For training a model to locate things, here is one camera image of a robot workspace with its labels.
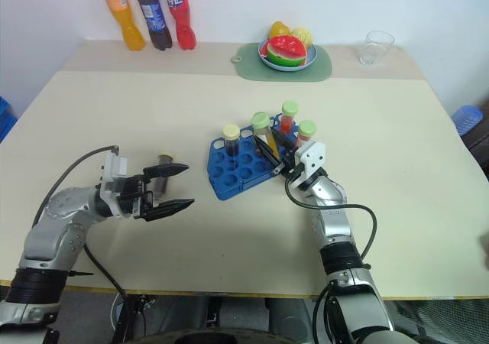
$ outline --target yellow fruit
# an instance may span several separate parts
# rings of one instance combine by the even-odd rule
[[[299,38],[306,45],[307,48],[313,45],[313,34],[307,28],[304,27],[295,28],[292,31],[292,35],[294,37]]]
[[[272,24],[270,32],[268,33],[268,39],[270,40],[276,36],[285,36],[290,34],[290,29],[281,21],[276,21]]]

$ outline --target hole in rack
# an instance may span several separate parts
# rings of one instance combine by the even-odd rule
[[[253,135],[252,130],[248,130],[247,128],[245,130],[241,130],[241,137],[242,138],[249,138],[252,135]]]
[[[251,141],[243,141],[243,148],[246,151],[250,151],[251,149],[253,149],[253,143]]]
[[[224,160],[223,153],[216,153],[212,156],[212,162],[214,163],[221,163],[223,160]]]
[[[265,162],[257,162],[254,164],[253,168],[257,172],[265,172],[267,170],[267,164]]]
[[[238,182],[238,178],[234,174],[228,174],[224,177],[224,185],[232,186]]]
[[[240,156],[239,160],[241,164],[250,164],[253,160],[253,157],[249,154],[243,154],[242,156]]]
[[[214,149],[221,149],[224,147],[224,140],[214,141],[214,144],[212,144],[212,146],[214,147]]]
[[[217,177],[220,177],[223,172],[224,172],[224,170],[222,169],[222,167],[213,167],[213,168],[211,168],[210,174],[211,174],[211,177],[217,178]]]
[[[236,168],[238,168],[238,162],[237,161],[226,162],[226,170],[235,170]]]
[[[243,168],[239,171],[239,177],[246,180],[251,177],[253,172],[249,168]]]

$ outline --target test tube rack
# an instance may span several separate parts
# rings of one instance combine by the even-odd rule
[[[270,126],[278,130],[282,114],[270,117]],[[296,140],[299,126],[294,122],[288,137]],[[220,200],[227,200],[272,178],[272,166],[257,150],[253,139],[253,128],[248,126],[240,130],[239,152],[229,157],[224,148],[224,138],[211,141],[207,173],[209,181]],[[285,149],[279,147],[283,157]]]

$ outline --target beige table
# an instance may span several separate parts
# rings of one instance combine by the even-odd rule
[[[378,68],[356,63],[350,47],[326,47],[333,77],[320,83],[243,80],[233,44],[193,52],[87,43],[47,84],[0,145],[0,278],[13,277],[36,208],[74,159],[118,144],[129,173],[154,164],[162,149],[190,169],[169,182],[168,197],[195,197],[189,209],[144,222],[111,218],[87,243],[130,292],[195,292],[311,297],[324,285],[309,213],[295,207],[276,177],[228,201],[209,185],[209,142],[228,122],[248,125],[282,101],[319,125],[325,168],[352,203],[370,206],[379,229],[366,262],[385,298],[489,296],[479,238],[489,230],[489,186],[416,64],[399,49]],[[62,187],[98,182],[94,157]],[[359,248],[371,221],[349,211]],[[81,254],[75,269],[110,283]]]

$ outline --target yellow cap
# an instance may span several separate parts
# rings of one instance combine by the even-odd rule
[[[257,112],[251,118],[251,126],[254,130],[270,126],[270,117],[266,112]]]
[[[299,105],[297,105],[297,103],[294,101],[286,101],[282,105],[282,113],[285,116],[294,117],[296,113],[298,113],[298,111],[299,111]]]
[[[222,128],[222,136],[226,140],[236,140],[239,138],[239,127],[235,124],[227,124]]]
[[[163,149],[159,154],[158,154],[158,157],[161,156],[161,155],[166,155],[172,159],[175,158],[175,154],[172,152],[172,151],[169,151],[168,149]]]
[[[299,124],[299,134],[310,138],[316,133],[316,124],[310,120],[302,120]]]

